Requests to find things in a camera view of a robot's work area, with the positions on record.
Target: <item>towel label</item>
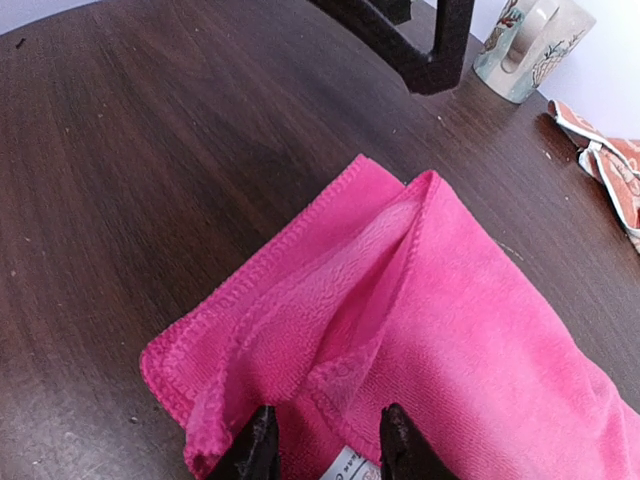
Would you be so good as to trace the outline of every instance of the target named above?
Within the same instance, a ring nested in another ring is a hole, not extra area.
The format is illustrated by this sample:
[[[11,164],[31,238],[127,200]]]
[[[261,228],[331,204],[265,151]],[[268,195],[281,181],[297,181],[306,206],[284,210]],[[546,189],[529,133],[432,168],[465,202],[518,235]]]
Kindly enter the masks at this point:
[[[380,469],[349,447],[344,447],[320,480],[380,480]]]

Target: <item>microfiber towel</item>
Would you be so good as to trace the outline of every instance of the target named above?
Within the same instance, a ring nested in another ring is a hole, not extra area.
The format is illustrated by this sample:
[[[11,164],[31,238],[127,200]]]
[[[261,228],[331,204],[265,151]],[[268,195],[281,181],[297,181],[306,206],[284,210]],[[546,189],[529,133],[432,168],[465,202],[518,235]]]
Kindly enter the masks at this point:
[[[263,404],[285,479],[378,463],[400,403],[461,479],[633,479],[640,421],[436,173],[359,156],[142,355],[204,478]]]
[[[605,137],[557,100],[549,102],[548,110],[580,149],[580,166],[607,189],[629,240],[640,253],[640,140]]]

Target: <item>orange patterned fabric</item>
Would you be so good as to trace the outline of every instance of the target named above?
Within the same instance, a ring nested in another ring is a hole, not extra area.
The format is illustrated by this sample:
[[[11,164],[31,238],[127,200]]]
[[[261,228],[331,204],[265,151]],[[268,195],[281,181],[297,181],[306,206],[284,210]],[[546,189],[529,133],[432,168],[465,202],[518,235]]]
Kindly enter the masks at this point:
[[[549,113],[581,149],[580,166],[601,182],[640,253],[640,140],[605,137],[562,102],[549,102]]]

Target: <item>wooden table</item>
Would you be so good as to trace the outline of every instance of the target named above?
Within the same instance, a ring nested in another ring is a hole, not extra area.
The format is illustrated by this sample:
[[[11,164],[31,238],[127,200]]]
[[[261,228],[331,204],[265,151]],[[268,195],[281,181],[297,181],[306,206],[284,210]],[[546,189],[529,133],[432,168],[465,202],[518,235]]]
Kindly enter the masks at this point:
[[[640,408],[638,257],[540,95],[411,96],[303,0],[95,4],[0,72],[0,478],[190,478],[140,352],[358,152],[437,169]]]

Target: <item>ceramic mug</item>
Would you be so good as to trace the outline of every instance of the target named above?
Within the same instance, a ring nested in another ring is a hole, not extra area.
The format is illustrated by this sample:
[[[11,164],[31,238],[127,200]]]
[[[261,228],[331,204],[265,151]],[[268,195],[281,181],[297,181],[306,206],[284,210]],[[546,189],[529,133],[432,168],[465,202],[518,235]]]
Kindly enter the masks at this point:
[[[473,69],[500,96],[522,103],[595,23],[573,0],[509,0]]]

